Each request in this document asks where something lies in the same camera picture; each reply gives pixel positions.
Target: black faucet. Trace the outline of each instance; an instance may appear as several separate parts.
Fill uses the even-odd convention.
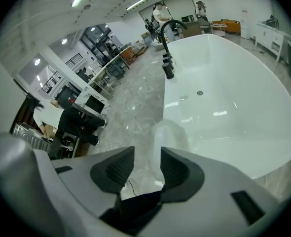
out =
[[[166,41],[165,41],[165,38],[164,38],[164,28],[165,28],[167,25],[172,24],[172,23],[180,24],[180,25],[183,26],[185,29],[187,29],[187,26],[186,26],[183,22],[178,21],[178,20],[175,20],[175,19],[172,19],[172,20],[167,21],[166,23],[164,23],[164,25],[161,27],[161,37],[162,37],[162,43],[163,43],[163,46],[164,46],[165,51],[166,51],[167,53],[170,53],[170,52],[169,52],[169,49],[168,49],[168,47],[167,47],[167,44],[166,44]]]

